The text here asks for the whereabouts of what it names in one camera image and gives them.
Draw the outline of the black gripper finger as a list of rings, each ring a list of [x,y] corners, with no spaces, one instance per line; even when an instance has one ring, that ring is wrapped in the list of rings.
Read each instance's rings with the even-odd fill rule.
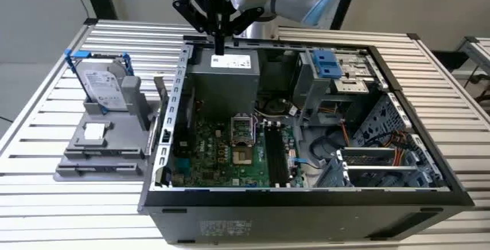
[[[215,55],[220,54],[220,30],[216,10],[211,0],[204,0],[204,5],[195,7],[194,0],[173,0],[172,6],[179,14],[199,33],[214,37]]]
[[[236,18],[231,19],[230,14],[222,14],[220,26],[219,26],[219,55],[224,55],[224,42],[226,37],[239,35],[252,22],[263,14],[264,9],[255,7],[247,9]]]

